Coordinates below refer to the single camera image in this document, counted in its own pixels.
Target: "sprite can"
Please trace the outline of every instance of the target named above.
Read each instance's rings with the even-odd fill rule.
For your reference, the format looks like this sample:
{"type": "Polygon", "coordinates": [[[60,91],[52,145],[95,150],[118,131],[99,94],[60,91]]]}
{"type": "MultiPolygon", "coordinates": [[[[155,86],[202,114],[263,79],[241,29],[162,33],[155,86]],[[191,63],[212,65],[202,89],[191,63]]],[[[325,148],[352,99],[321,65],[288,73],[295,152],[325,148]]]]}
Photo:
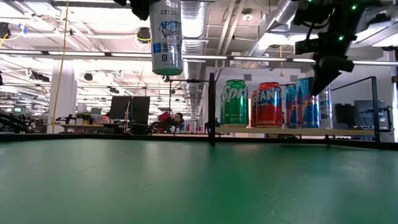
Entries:
{"type": "Polygon", "coordinates": [[[228,80],[225,83],[223,126],[245,128],[249,124],[248,91],[244,80],[228,80]]]}

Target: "yellow cable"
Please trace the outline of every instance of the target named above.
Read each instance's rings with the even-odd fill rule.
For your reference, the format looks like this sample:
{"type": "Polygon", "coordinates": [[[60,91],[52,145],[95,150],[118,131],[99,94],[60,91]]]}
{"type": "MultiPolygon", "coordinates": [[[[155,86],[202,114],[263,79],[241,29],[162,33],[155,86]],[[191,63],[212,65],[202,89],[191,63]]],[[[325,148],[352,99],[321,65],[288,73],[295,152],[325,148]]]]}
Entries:
{"type": "Polygon", "coordinates": [[[137,34],[138,34],[138,31],[136,32],[137,40],[141,40],[141,41],[150,41],[150,40],[151,40],[151,38],[149,38],[149,39],[142,39],[142,38],[139,38],[137,34]]]}
{"type": "Polygon", "coordinates": [[[64,32],[63,32],[63,52],[62,52],[62,59],[61,59],[60,75],[58,77],[58,86],[57,86],[57,92],[55,94],[54,111],[52,113],[52,133],[53,134],[54,134],[54,128],[55,128],[55,112],[57,111],[58,94],[60,91],[60,84],[61,84],[61,78],[62,78],[63,60],[65,59],[65,51],[67,48],[68,12],[69,12],[69,0],[67,0],[67,15],[65,16],[65,27],[63,29],[64,30],[64,32]]]}
{"type": "Polygon", "coordinates": [[[6,40],[7,37],[8,37],[8,34],[4,35],[4,37],[1,39],[0,47],[2,46],[2,43],[4,43],[4,41],[6,40]]]}

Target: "wooden shelf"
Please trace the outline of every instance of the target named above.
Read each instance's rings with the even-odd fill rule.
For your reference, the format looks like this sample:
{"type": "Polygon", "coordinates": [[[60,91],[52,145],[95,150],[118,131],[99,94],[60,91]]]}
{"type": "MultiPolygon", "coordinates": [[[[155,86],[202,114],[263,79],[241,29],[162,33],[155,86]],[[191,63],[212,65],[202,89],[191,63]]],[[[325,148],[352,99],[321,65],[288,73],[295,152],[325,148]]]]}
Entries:
{"type": "Polygon", "coordinates": [[[322,128],[216,128],[216,133],[253,133],[253,134],[294,134],[294,135],[338,135],[338,136],[373,136],[373,130],[362,129],[322,129],[322,128]]]}

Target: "green table surface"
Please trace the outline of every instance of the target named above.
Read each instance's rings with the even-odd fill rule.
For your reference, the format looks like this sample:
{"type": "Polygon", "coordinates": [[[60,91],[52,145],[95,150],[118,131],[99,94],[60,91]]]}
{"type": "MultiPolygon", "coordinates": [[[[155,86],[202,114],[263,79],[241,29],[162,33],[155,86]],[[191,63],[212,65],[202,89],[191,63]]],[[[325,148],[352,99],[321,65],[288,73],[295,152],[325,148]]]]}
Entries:
{"type": "Polygon", "coordinates": [[[0,223],[397,223],[398,152],[71,139],[0,144],[0,223]]]}

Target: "blue label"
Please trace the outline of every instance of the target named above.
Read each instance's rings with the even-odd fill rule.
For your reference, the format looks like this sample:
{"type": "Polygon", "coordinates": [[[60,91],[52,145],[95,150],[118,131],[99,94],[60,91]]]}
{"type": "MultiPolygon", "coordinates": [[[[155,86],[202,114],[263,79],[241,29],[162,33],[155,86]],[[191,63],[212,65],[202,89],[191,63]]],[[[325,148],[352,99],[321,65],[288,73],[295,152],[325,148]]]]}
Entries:
{"type": "Polygon", "coordinates": [[[152,48],[153,48],[154,54],[161,53],[162,44],[161,43],[154,43],[152,48]]]}

